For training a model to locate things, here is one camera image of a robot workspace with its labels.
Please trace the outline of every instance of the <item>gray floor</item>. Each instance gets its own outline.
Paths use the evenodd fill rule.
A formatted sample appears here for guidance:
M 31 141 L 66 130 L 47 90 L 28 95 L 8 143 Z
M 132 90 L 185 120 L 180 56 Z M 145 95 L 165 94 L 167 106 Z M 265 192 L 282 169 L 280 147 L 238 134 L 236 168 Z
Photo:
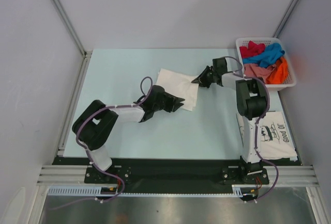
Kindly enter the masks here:
M 257 204 L 238 198 L 120 197 L 50 211 L 78 197 L 47 197 L 40 224 L 316 223 L 305 188 L 276 188 Z

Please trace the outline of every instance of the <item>pile of clothes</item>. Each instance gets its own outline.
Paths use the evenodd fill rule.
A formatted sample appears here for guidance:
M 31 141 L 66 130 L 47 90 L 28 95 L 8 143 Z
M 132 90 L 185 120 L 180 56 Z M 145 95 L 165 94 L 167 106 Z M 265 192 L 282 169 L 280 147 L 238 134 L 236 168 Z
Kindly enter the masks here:
M 288 64 L 285 52 L 280 44 L 248 43 L 248 47 L 240 47 L 245 75 L 262 78 L 266 84 L 282 84 L 288 76 Z

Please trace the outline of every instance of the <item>white tabletop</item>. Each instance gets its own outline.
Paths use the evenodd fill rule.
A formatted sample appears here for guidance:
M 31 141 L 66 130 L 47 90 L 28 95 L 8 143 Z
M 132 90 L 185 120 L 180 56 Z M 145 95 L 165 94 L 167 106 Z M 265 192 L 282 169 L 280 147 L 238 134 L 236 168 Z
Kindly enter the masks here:
M 73 121 L 95 99 L 106 105 L 136 101 L 142 95 L 141 79 L 150 76 L 156 82 L 161 68 L 195 76 L 221 56 L 236 53 L 234 49 L 95 49 Z M 237 68 L 227 61 L 229 69 Z M 283 112 L 277 92 L 270 93 L 270 110 Z M 145 123 L 116 123 L 106 147 L 112 158 L 239 159 L 242 141 L 236 113 L 235 91 L 213 84 L 199 88 L 192 112 L 159 111 Z M 64 157 L 86 157 L 72 131 Z

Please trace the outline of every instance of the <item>orange cloth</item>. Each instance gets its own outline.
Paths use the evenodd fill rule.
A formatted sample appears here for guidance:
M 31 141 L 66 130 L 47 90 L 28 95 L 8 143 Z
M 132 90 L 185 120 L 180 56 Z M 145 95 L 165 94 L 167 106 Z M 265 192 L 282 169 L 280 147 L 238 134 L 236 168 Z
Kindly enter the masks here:
M 276 61 L 276 69 L 267 78 L 267 84 L 282 84 L 288 77 L 288 62 L 284 57 Z

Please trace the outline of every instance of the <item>pink cloth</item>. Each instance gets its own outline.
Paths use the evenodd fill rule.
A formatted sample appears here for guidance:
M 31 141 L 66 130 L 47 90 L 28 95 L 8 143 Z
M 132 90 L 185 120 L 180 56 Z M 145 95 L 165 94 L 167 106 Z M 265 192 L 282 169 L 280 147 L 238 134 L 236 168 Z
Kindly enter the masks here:
M 248 77 L 263 78 L 263 82 L 266 83 L 266 79 L 276 68 L 276 65 L 269 65 L 267 68 L 262 68 L 257 64 L 244 64 L 245 75 Z

